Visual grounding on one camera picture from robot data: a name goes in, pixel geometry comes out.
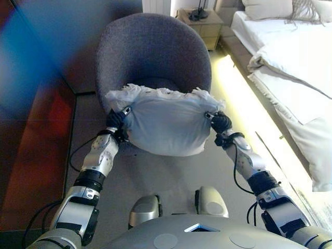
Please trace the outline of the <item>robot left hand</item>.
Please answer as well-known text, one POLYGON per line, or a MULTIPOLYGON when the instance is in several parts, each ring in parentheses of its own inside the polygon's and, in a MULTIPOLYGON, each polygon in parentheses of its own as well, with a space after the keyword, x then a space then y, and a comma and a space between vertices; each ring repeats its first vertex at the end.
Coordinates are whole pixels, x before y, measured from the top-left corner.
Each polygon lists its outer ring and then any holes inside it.
POLYGON ((111 109, 106 117, 106 126, 114 130, 119 130, 123 125, 124 119, 130 114, 131 111, 131 106, 126 106, 119 112, 115 112, 111 109))

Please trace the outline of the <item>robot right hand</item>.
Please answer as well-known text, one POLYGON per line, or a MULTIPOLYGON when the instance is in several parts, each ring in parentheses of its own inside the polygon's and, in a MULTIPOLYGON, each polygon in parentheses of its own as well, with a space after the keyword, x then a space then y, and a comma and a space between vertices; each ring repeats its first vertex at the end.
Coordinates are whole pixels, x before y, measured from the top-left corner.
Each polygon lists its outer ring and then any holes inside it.
POLYGON ((216 133, 221 134, 232 128, 230 118, 221 111, 214 114, 206 112, 204 116, 211 122, 211 127, 216 133))

